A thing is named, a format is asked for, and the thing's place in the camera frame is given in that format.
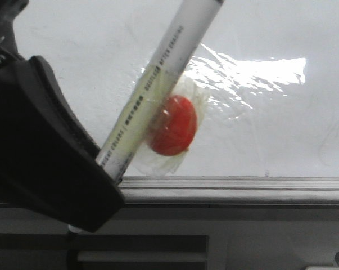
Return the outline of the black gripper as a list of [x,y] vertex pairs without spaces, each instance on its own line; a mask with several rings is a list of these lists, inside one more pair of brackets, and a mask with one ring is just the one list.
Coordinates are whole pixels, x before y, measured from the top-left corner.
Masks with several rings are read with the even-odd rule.
[[17,50],[13,24],[28,3],[27,0],[0,1],[0,68],[23,59]]

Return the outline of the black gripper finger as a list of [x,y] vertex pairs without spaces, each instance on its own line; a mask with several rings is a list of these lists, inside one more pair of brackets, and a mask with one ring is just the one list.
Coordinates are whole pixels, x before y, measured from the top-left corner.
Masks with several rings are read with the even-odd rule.
[[0,68],[0,200],[89,232],[124,206],[48,62]]

